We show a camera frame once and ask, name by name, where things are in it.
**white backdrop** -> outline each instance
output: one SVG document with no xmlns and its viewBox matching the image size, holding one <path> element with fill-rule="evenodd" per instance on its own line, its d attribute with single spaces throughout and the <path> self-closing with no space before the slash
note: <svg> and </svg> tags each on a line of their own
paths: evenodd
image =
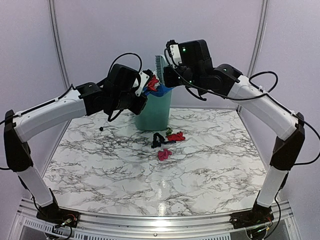
<svg viewBox="0 0 320 240">
<path fill-rule="evenodd" d="M 279 76 L 272 92 L 289 109 L 301 112 L 320 132 L 320 1 L 271 0 L 256 72 L 271 70 Z M 273 84 L 266 76 L 259 81 Z M 243 111 L 245 123 L 267 165 L 276 135 L 261 121 Z M 298 162 L 309 162 L 319 153 L 319 140 L 306 126 L 306 140 Z M 289 174 L 282 199 L 288 199 L 303 240 L 320 235 L 320 160 L 297 166 Z"/>
<path fill-rule="evenodd" d="M 56 15 L 71 83 L 98 82 L 120 54 L 135 52 L 143 69 L 155 68 L 155 55 L 167 41 L 207 41 L 215 66 L 228 63 L 247 73 L 254 49 L 260 0 L 57 0 Z M 121 61 L 137 68 L 128 56 Z M 202 102 L 184 87 L 172 95 L 174 107 L 235 108 L 208 96 Z"/>
<path fill-rule="evenodd" d="M 0 1 L 0 73 L 0 120 L 10 109 L 24 110 L 65 91 L 46 1 Z M 1 125 L 0 167 L 7 167 L 3 129 Z M 61 129 L 56 126 L 29 141 L 40 171 Z M 17 174 L 0 171 L 1 240 L 7 239 L 25 192 Z"/>
</svg>

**robotic arm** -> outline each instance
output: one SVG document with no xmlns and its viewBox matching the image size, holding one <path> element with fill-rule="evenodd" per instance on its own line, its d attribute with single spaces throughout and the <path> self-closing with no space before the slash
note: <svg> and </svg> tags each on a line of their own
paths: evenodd
<svg viewBox="0 0 320 240">
<path fill-rule="evenodd" d="M 138 115 L 147 102 L 142 93 L 151 72 L 138 73 L 127 66 L 115 64 L 108 76 L 100 82 L 102 87 L 88 82 L 83 85 L 71 86 L 60 97 L 42 103 L 25 111 L 14 113 L 10 110 L 5 115 L 4 145 L 8 167 L 17 173 L 22 185 L 31 192 L 40 205 L 39 219 L 61 224 L 70 215 L 78 219 L 76 211 L 59 208 L 57 201 L 34 167 L 30 156 L 28 140 L 65 121 L 90 116 L 100 111 L 108 115 L 108 121 L 114 111 L 129 109 Z M 69 223 L 77 226 L 77 220 Z"/>
<path fill-rule="evenodd" d="M 204 40 L 176 43 L 171 40 L 164 51 L 167 62 L 174 66 L 164 69 L 166 87 L 184 85 L 188 92 L 205 101 L 201 96 L 212 93 L 241 105 L 267 124 L 277 135 L 270 168 L 252 210 L 234 213 L 231 223 L 234 228 L 243 228 L 274 219 L 271 204 L 283 188 L 288 173 L 294 166 L 305 140 L 302 114 L 295 115 L 272 98 L 261 87 L 252 84 L 248 77 L 231 65 L 213 67 L 212 59 Z M 196 96 L 189 88 L 198 90 Z"/>
</svg>

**teal bin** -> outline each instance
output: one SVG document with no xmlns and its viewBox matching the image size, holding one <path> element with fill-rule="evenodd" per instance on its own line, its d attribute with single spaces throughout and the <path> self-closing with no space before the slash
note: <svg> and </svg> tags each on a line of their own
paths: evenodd
<svg viewBox="0 0 320 240">
<path fill-rule="evenodd" d="M 143 131 L 162 131 L 166 130 L 169 121 L 169 111 L 171 104 L 171 88 L 164 95 L 159 96 L 158 92 L 150 92 L 147 95 L 147 102 L 142 112 L 135 116 L 135 126 Z"/>
</svg>

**marble tabletop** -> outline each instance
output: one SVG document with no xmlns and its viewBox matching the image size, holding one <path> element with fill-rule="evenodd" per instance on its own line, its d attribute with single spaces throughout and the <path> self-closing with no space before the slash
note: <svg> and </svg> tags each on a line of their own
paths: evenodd
<svg viewBox="0 0 320 240">
<path fill-rule="evenodd" d="M 169 126 L 186 140 L 158 148 L 129 111 L 107 118 L 74 119 L 65 132 L 44 176 L 60 206 L 137 216 L 252 207 L 266 171 L 235 110 L 172 108 Z M 172 155 L 159 161 L 164 148 Z"/>
</svg>

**white marble surface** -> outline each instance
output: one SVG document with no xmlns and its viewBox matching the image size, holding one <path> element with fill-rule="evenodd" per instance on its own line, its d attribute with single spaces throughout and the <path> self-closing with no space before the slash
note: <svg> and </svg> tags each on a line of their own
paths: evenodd
<svg viewBox="0 0 320 240">
<path fill-rule="evenodd" d="M 153 133 L 137 130 L 130 112 L 111 123 L 107 117 L 68 127 L 44 176 L 59 205 L 138 216 L 252 207 L 266 172 L 236 111 L 171 109 L 169 125 L 186 140 L 154 149 Z M 164 148 L 172 155 L 158 161 Z"/>
</svg>

